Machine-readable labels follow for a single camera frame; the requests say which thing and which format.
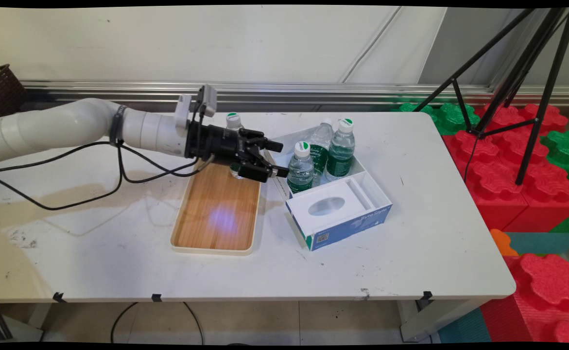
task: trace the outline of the wall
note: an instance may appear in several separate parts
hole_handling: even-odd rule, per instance
[[[449,7],[418,82],[421,84],[444,82],[521,11],[522,9]],[[512,46],[533,17],[530,15],[525,18],[464,71],[458,78],[459,84],[488,86],[500,62],[511,52]]]
[[[21,80],[336,83],[395,6],[0,8]],[[418,81],[444,7],[404,7],[349,78]]]
[[[424,66],[420,84],[440,84],[491,40],[522,9],[449,7]],[[461,84],[488,86],[497,73],[515,64],[548,9],[535,9],[507,36],[458,79]],[[549,40],[528,73],[523,86],[544,86],[563,27]],[[569,46],[557,78],[557,87],[569,86]]]
[[[554,33],[548,41],[548,44],[542,49],[533,67],[531,67],[531,71],[529,71],[524,80],[525,86],[544,86],[546,84],[564,27],[565,23],[558,28],[556,33]],[[567,45],[567,51],[563,57],[560,71],[558,71],[555,86],[569,86],[569,44]]]

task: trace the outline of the wicker basket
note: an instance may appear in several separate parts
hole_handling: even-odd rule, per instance
[[[18,112],[26,99],[27,92],[10,70],[10,65],[0,66],[0,117]]]

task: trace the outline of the tripod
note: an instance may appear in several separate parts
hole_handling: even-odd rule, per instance
[[[439,95],[445,88],[449,85],[453,85],[455,89],[455,94],[457,95],[457,101],[459,106],[462,110],[462,114],[464,115],[464,121],[466,124],[466,132],[475,135],[478,139],[483,139],[488,137],[489,135],[502,133],[504,131],[508,131],[511,129],[519,128],[520,126],[527,126],[533,124],[533,128],[531,129],[531,135],[528,139],[528,143],[526,145],[526,151],[524,152],[524,158],[522,158],[522,163],[520,164],[519,171],[517,173],[516,184],[521,185],[524,181],[524,177],[526,175],[526,170],[528,168],[528,164],[531,161],[531,155],[533,155],[533,149],[535,148],[535,142],[537,141],[537,137],[539,135],[539,130],[541,129],[541,124],[544,120],[544,115],[546,114],[546,109],[548,107],[548,102],[550,102],[550,96],[552,95],[552,89],[556,82],[556,78],[558,76],[558,71],[560,70],[560,66],[563,62],[563,57],[565,56],[565,52],[567,50],[567,45],[569,44],[569,11],[565,15],[565,17],[561,18],[563,13],[568,9],[568,7],[558,7],[552,8],[548,11],[546,17],[541,22],[539,28],[531,38],[531,41],[524,49],[524,52],[521,54],[520,58],[517,60],[513,69],[509,73],[506,80],[502,83],[501,87],[496,92],[493,100],[489,104],[487,111],[481,117],[481,121],[475,126],[472,127],[468,113],[466,112],[466,106],[464,104],[464,98],[462,97],[462,93],[459,90],[459,84],[457,84],[457,78],[466,71],[472,64],[474,64],[481,56],[483,56],[491,47],[493,47],[496,43],[498,43],[504,36],[509,33],[513,28],[515,28],[524,18],[526,18],[534,9],[524,9],[522,13],[520,13],[514,20],[512,20],[506,27],[502,29],[495,37],[493,37],[485,46],[483,46],[471,59],[468,60],[463,66],[461,66],[457,71],[445,81],[443,82],[440,87],[438,87],[429,97],[427,97],[421,104],[419,104],[414,111],[420,111],[424,106],[426,106],[429,102],[431,102],[437,95]],[[505,126],[504,128],[499,128],[495,130],[491,130],[485,132],[485,128],[491,122],[494,114],[496,113],[496,109],[500,104],[504,103],[505,107],[508,107],[513,98],[515,97],[518,89],[524,82],[524,78],[530,71],[531,67],[537,60],[537,56],[541,53],[542,49],[546,46],[548,40],[552,37],[552,35],[557,31],[557,29],[566,21],[565,26],[563,28],[563,33],[560,38],[560,42],[558,43],[557,51],[554,56],[554,61],[552,62],[552,68],[550,69],[550,73],[548,75],[548,79],[546,82],[546,87],[544,88],[544,93],[541,97],[541,102],[539,103],[539,109],[537,110],[537,114],[535,118],[531,120],[526,120],[524,122],[518,122],[517,124],[513,124],[510,126]]]

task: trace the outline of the floor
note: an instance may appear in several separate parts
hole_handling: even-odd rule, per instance
[[[43,341],[109,343],[116,317],[130,303],[53,304]],[[402,344],[393,301],[257,301],[188,303],[204,330],[205,344],[357,345]],[[31,304],[2,304],[22,321]],[[200,344],[198,327],[182,303],[139,303],[115,329],[116,343]],[[430,343],[427,337],[420,343]]]

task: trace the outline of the metal railing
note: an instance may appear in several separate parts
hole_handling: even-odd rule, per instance
[[[174,111],[182,93],[196,95],[204,83],[22,81],[29,95],[24,110],[43,109],[87,97],[102,98],[131,108]],[[218,91],[218,111],[390,111],[406,102],[417,104],[433,85],[365,84],[230,84],[211,83]],[[538,103],[544,87],[522,87],[514,105]],[[491,101],[493,91],[484,86],[463,86],[466,104],[475,108]],[[452,88],[431,103],[456,103]],[[554,89],[551,104],[569,107],[569,87]]]

